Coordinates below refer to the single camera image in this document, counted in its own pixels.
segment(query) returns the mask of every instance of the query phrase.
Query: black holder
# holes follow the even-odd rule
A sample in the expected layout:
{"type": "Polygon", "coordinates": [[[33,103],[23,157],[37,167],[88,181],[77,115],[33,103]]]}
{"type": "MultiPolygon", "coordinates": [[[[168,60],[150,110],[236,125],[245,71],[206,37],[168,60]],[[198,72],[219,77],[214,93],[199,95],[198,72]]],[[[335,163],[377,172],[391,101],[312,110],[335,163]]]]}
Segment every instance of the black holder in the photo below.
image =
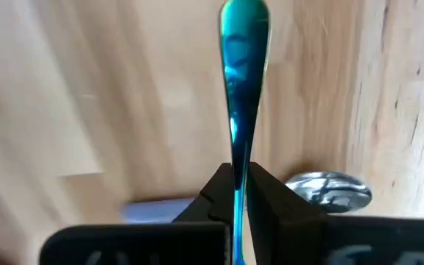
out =
{"type": "MultiPolygon", "coordinates": [[[[43,246],[40,264],[85,264],[100,253],[96,265],[231,264],[233,183],[223,163],[171,224],[62,230],[43,246]]],[[[257,163],[247,208],[258,265],[424,264],[424,220],[327,215],[257,163]]]]}

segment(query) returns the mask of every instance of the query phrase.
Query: blue spoon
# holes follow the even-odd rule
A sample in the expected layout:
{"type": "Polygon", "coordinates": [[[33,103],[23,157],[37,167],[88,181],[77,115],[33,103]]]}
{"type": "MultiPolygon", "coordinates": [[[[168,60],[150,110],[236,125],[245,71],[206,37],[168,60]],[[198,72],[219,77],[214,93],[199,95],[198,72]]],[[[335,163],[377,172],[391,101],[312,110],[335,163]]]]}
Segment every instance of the blue spoon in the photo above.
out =
{"type": "Polygon", "coordinates": [[[245,186],[261,86],[266,71],[268,39],[269,12],[263,1],[225,2],[220,12],[220,45],[235,178],[234,264],[245,264],[241,240],[245,186]]]}

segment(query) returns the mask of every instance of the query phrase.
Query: metal object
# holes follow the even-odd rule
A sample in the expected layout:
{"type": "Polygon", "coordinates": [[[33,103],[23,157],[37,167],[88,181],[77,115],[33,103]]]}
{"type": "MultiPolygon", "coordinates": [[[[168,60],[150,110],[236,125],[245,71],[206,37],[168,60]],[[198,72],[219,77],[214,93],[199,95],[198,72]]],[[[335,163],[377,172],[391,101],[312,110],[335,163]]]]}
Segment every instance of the metal object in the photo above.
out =
{"type": "Polygon", "coordinates": [[[269,40],[269,11],[263,0],[228,0],[220,10],[220,47],[232,142],[235,208],[233,264],[242,253],[245,183],[269,40]]]}
{"type": "Polygon", "coordinates": [[[339,172],[298,174],[286,186],[326,213],[347,213],[366,207],[371,190],[360,180],[339,172]]]}

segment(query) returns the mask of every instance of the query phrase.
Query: light wood panel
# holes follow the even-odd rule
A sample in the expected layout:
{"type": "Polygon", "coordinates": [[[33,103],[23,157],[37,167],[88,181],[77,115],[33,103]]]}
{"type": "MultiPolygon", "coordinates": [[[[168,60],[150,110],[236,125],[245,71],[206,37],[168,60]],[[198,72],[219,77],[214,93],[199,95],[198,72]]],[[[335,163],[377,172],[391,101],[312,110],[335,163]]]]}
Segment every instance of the light wood panel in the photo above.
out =
{"type": "MultiPolygon", "coordinates": [[[[364,179],[360,214],[424,216],[424,1],[267,3],[253,159],[364,179]]],[[[127,201],[193,196],[230,160],[221,5],[0,0],[0,198],[28,256],[127,201]]]]}

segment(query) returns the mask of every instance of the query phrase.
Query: spoon bowl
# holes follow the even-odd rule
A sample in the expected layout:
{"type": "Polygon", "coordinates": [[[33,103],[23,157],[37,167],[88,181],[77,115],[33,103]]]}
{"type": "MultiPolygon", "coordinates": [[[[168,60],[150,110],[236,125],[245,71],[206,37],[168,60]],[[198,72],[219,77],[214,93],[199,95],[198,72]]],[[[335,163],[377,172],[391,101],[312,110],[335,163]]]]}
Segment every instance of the spoon bowl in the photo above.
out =
{"type": "Polygon", "coordinates": [[[326,213],[356,211],[369,205],[372,200],[372,192],[365,184],[339,172],[298,174],[286,186],[326,213]]]}

